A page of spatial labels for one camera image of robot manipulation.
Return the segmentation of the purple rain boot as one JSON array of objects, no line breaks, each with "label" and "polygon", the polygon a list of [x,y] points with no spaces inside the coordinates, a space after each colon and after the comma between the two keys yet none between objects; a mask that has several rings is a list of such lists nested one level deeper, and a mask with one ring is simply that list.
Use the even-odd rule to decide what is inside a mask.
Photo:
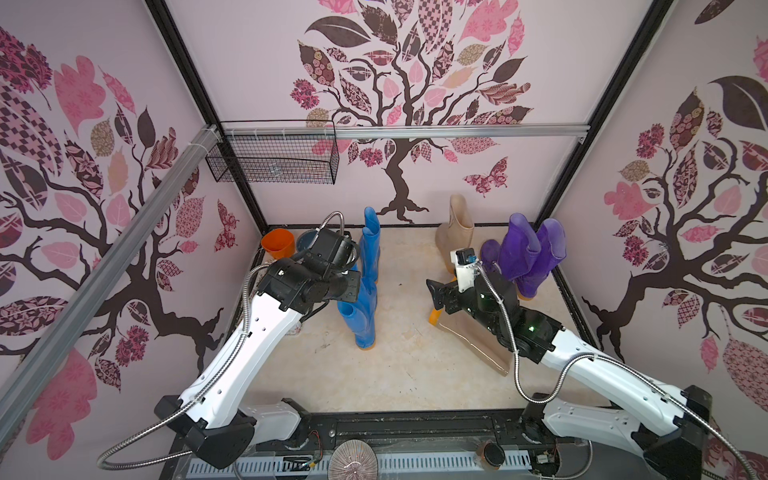
[{"label": "purple rain boot", "polygon": [[536,232],[522,213],[510,216],[503,240],[487,240],[481,247],[480,258],[488,272],[497,272],[508,281],[530,272],[541,252]]},{"label": "purple rain boot", "polygon": [[528,273],[516,280],[521,299],[533,299],[540,285],[551,271],[567,257],[566,233],[563,225],[554,218],[542,222],[537,232],[541,250]]}]

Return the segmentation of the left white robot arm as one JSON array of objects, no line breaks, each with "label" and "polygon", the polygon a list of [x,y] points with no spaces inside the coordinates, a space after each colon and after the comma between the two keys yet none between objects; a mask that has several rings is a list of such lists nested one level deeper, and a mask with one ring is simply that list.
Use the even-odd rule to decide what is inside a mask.
[{"label": "left white robot arm", "polygon": [[243,399],[275,347],[317,304],[357,299],[359,253],[349,233],[322,228],[308,249],[272,262],[245,285],[237,331],[179,398],[155,409],[176,416],[169,426],[197,458],[225,469],[251,446],[294,435],[303,419],[298,406],[246,406]]}]

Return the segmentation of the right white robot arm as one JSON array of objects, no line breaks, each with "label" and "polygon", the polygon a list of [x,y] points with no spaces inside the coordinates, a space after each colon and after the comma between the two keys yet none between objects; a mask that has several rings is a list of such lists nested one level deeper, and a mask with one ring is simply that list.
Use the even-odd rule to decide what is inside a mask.
[{"label": "right white robot arm", "polygon": [[696,386],[663,384],[581,340],[559,321],[522,306],[514,286],[470,268],[449,283],[426,282],[436,311],[464,312],[520,362],[557,372],[549,393],[522,393],[532,438],[574,437],[632,453],[664,479],[698,479],[712,432],[712,400]]}]

